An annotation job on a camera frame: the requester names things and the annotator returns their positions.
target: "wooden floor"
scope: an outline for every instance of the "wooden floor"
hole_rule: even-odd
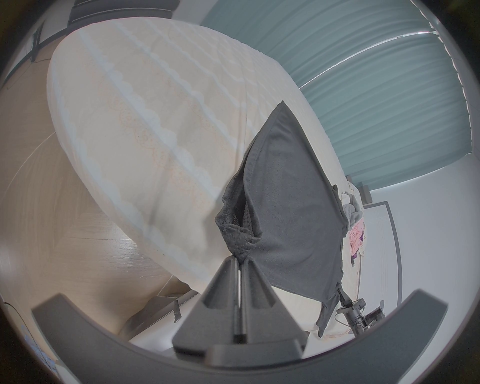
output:
[[[178,282],[100,210],[59,145],[46,95],[59,42],[0,90],[0,295],[53,359],[30,312],[43,300],[65,293],[117,333],[167,282]]]

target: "green curtain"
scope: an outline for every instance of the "green curtain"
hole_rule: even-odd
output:
[[[409,180],[471,152],[456,70],[409,0],[219,0],[202,25],[277,60],[299,87],[354,55],[301,90],[357,185]],[[358,53],[415,32],[430,33]]]

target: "teal curtain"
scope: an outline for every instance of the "teal curtain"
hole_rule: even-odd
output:
[[[357,185],[409,180],[471,152],[456,70],[409,0],[219,0],[202,25],[277,60],[299,87],[334,66],[301,90]],[[430,33],[358,53],[415,32]]]

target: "bedsheet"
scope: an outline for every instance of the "bedsheet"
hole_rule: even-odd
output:
[[[47,94],[59,142],[98,205],[143,253],[199,292],[229,256],[214,221],[225,186],[279,102],[302,125],[330,183],[349,189],[285,70],[205,27],[160,18],[88,25],[56,48]],[[313,326],[319,302],[276,292],[304,329]]]

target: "bed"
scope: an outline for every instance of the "bed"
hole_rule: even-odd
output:
[[[103,211],[138,245],[202,292],[229,251],[214,218],[249,143],[284,101],[328,180],[349,185],[309,103],[273,59],[219,32],[160,18],[109,20],[68,35],[47,78],[59,142]],[[343,246],[345,292],[360,264]],[[304,330],[321,303],[274,288]],[[331,321],[326,335],[348,328]]]

